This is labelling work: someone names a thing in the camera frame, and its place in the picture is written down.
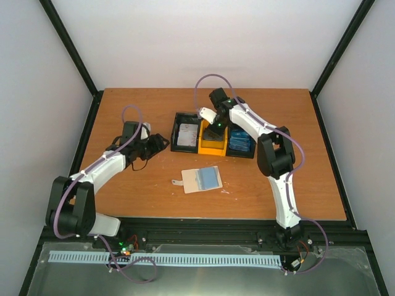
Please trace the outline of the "beige card holder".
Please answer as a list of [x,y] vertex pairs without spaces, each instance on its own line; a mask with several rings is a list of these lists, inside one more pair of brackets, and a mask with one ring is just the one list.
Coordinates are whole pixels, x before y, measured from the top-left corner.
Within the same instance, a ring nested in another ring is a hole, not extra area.
[[181,180],[172,180],[174,186],[183,187],[185,194],[210,191],[223,187],[218,166],[181,171]]

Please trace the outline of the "black card stack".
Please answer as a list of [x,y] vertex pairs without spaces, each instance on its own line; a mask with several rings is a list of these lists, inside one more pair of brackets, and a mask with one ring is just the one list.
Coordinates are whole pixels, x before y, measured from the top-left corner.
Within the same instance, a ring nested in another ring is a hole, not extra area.
[[223,141],[223,135],[219,136],[210,129],[206,128],[203,132],[202,139],[205,141],[217,141],[217,142],[222,142]]

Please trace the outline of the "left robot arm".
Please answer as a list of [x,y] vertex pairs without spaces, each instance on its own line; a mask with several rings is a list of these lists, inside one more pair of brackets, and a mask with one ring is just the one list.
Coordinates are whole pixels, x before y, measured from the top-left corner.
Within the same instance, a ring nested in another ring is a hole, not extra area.
[[102,235],[113,247],[124,247],[128,232],[120,227],[118,218],[96,211],[95,195],[115,175],[133,167],[136,159],[147,162],[169,144],[159,133],[151,133],[149,123],[124,123],[122,135],[94,163],[69,177],[54,180],[46,224],[60,239]]

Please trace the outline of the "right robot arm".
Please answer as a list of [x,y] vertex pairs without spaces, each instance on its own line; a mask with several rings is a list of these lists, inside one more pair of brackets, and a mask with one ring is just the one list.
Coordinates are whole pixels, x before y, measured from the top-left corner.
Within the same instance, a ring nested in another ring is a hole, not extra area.
[[222,88],[213,90],[209,98],[215,110],[201,108],[199,115],[209,122],[208,129],[212,133],[222,136],[225,128],[236,125],[256,142],[257,165],[268,178],[275,200],[277,227],[273,239],[281,249],[290,248],[302,231],[291,184],[295,154],[289,130],[269,124],[242,98],[232,99]]

